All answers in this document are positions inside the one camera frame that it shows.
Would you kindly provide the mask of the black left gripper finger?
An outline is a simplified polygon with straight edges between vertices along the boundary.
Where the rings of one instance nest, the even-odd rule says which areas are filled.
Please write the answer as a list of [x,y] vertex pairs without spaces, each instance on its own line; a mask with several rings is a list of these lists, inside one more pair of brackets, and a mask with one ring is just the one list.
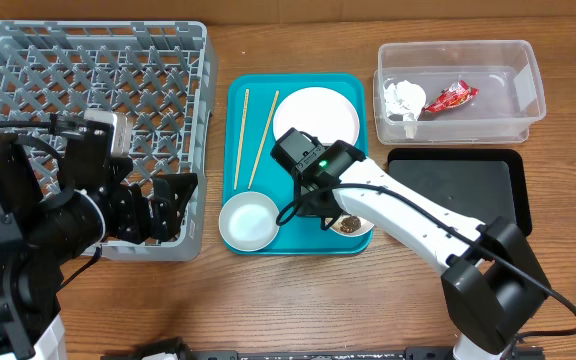
[[166,200],[153,197],[151,205],[151,225],[149,234],[158,241],[170,241],[180,232],[183,219],[183,203],[177,199]]
[[153,206],[183,213],[197,186],[196,173],[157,175],[153,179]]

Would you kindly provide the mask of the white bowl with rice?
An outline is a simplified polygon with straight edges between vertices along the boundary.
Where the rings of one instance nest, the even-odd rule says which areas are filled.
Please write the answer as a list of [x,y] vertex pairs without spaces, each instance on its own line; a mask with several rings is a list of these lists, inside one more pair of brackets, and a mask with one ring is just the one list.
[[330,227],[335,233],[346,237],[363,236],[373,229],[374,225],[355,215],[342,214]]

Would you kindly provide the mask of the white napkin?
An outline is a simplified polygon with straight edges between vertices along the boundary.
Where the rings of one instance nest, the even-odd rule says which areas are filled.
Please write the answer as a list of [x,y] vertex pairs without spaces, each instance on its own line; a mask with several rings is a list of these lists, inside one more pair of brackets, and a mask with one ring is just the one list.
[[404,122],[406,138],[413,139],[417,132],[416,122],[427,101],[424,89],[407,80],[389,83],[384,87],[384,101],[387,118]]

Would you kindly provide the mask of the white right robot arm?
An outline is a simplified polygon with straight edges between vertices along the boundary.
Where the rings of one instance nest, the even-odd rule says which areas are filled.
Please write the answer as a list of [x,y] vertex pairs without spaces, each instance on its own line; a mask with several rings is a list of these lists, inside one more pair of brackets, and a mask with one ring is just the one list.
[[503,359],[547,298],[549,286],[526,236],[513,222],[484,223],[448,210],[390,177],[358,148],[330,146],[289,129],[272,158],[294,181],[277,217],[317,217],[322,230],[343,215],[382,229],[441,277],[448,314],[460,332],[456,359]]

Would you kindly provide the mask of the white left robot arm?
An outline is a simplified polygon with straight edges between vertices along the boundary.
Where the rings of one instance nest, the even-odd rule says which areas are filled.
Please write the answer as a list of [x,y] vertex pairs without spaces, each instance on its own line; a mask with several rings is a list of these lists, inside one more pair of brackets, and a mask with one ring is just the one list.
[[175,237],[198,184],[193,173],[157,175],[151,197],[126,185],[133,124],[122,114],[51,114],[43,128],[65,138],[63,152],[32,128],[0,122],[0,357],[12,359],[63,353],[65,262],[109,237]]

